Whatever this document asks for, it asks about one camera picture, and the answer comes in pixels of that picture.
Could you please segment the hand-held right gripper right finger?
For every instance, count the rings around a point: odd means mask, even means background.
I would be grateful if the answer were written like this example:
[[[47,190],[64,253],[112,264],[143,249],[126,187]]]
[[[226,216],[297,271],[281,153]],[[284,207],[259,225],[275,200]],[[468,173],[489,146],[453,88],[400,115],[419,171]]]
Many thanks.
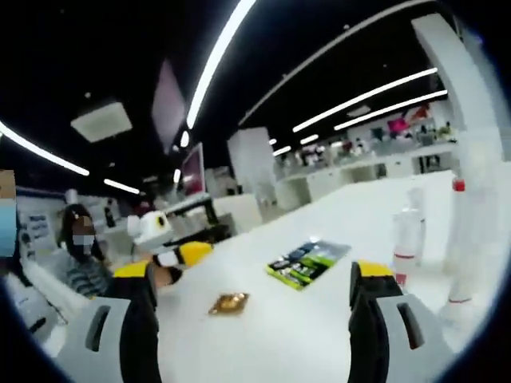
[[[382,264],[351,264],[349,382],[435,382],[454,358],[434,313]]]

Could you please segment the person's left hand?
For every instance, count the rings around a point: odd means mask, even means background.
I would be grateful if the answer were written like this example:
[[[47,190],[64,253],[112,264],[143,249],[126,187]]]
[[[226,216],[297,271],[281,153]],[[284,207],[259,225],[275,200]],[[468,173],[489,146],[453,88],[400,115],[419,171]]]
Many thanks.
[[[176,270],[173,267],[154,267],[154,281],[157,289],[171,286],[175,282],[174,274]]]

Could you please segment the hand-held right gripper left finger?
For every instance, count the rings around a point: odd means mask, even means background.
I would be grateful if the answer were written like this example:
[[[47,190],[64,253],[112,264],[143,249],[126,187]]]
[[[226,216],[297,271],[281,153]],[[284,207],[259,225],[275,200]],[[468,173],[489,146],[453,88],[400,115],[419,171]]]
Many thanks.
[[[158,382],[156,306],[152,263],[117,269],[69,322],[58,365],[72,382]]]

